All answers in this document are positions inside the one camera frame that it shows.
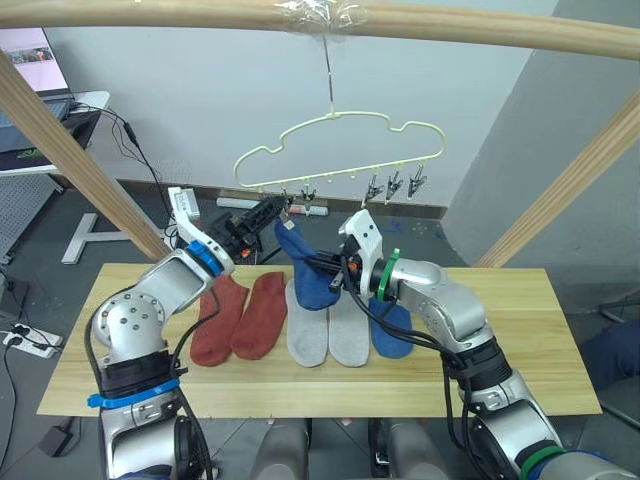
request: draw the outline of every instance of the power strip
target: power strip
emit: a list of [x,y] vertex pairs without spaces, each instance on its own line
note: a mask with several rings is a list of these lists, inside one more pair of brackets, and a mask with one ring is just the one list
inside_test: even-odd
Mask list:
[[22,350],[23,352],[30,353],[31,355],[35,355],[37,357],[51,358],[56,352],[56,349],[49,346],[47,346],[46,348],[38,348],[34,345],[34,343],[53,345],[54,347],[57,347],[62,343],[61,336],[45,332],[44,330],[29,327],[28,325],[24,325],[22,323],[16,323],[15,327],[12,328],[12,330],[14,330],[15,328],[25,329],[27,333],[25,333],[24,336],[18,335],[17,333],[8,333],[4,337],[4,340],[2,340],[2,343],[4,345],[8,345],[9,340],[11,340],[12,338],[18,338],[21,340],[21,342],[17,345],[13,345],[11,348]]

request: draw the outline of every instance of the horizontal wooden bar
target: horizontal wooden bar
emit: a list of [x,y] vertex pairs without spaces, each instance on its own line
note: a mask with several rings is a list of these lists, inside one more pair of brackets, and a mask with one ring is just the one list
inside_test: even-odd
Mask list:
[[[349,10],[351,35],[414,38],[640,59],[640,29],[459,7],[370,2]],[[0,27],[129,25],[314,30],[300,2],[282,0],[5,0]],[[330,3],[332,18],[344,1]]]

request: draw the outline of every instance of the power adapter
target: power adapter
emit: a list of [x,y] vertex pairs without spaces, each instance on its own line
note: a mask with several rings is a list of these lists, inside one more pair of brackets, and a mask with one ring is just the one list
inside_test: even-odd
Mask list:
[[38,448],[48,457],[59,457],[73,437],[73,434],[69,433],[72,421],[73,417],[70,417],[64,424],[51,427],[44,438],[40,440]]

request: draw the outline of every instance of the gray sock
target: gray sock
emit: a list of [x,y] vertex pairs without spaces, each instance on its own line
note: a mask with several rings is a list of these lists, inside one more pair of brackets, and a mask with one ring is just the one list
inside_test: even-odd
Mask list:
[[361,367],[369,358],[369,319],[345,292],[329,307],[329,351],[345,367]]
[[315,367],[327,358],[329,329],[326,310],[305,310],[298,304],[293,279],[285,288],[287,301],[287,347],[303,367]]

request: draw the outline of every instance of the green ring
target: green ring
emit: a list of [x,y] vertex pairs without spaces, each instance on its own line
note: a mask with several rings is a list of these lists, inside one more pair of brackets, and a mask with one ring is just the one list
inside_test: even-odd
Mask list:
[[561,453],[566,453],[566,450],[557,445],[549,445],[548,447],[544,447],[543,449],[538,450],[536,453],[527,458],[527,460],[522,464],[522,469],[520,470],[520,480],[527,480],[527,477],[531,473],[531,470],[533,470],[533,468],[545,458]]
[[396,264],[398,259],[400,258],[400,250],[397,248],[393,249],[393,253],[389,257],[387,264],[384,267],[384,272],[382,272],[382,278],[380,279],[380,284],[378,285],[378,300],[384,302],[384,291],[387,289],[387,283],[389,283],[389,277],[391,277],[391,272],[393,270],[393,266]]

